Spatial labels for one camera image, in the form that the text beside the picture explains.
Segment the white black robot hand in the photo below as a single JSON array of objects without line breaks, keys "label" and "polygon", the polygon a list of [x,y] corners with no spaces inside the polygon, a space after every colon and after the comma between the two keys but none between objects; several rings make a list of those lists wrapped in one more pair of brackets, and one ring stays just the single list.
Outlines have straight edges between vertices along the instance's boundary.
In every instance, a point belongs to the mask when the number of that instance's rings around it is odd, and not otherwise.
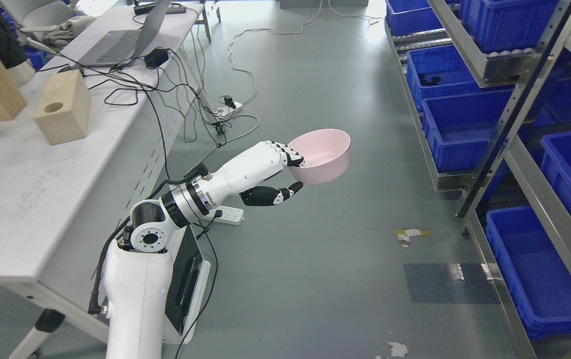
[{"label": "white black robot hand", "polygon": [[212,173],[210,180],[200,180],[199,188],[213,204],[221,204],[229,195],[239,194],[246,206],[276,206],[291,198],[303,184],[289,187],[260,186],[287,167],[300,167],[305,159],[286,145],[260,141],[226,162]]}]

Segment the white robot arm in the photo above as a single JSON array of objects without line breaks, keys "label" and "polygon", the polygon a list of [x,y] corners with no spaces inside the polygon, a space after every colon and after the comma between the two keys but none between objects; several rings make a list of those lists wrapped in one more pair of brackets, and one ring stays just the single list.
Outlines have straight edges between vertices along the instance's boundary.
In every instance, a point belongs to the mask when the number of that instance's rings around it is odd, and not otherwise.
[{"label": "white robot arm", "polygon": [[184,235],[214,212],[200,185],[211,178],[199,164],[180,181],[166,180],[136,203],[101,250],[90,314],[109,320],[108,359],[160,359],[164,344],[192,340],[210,262]]}]

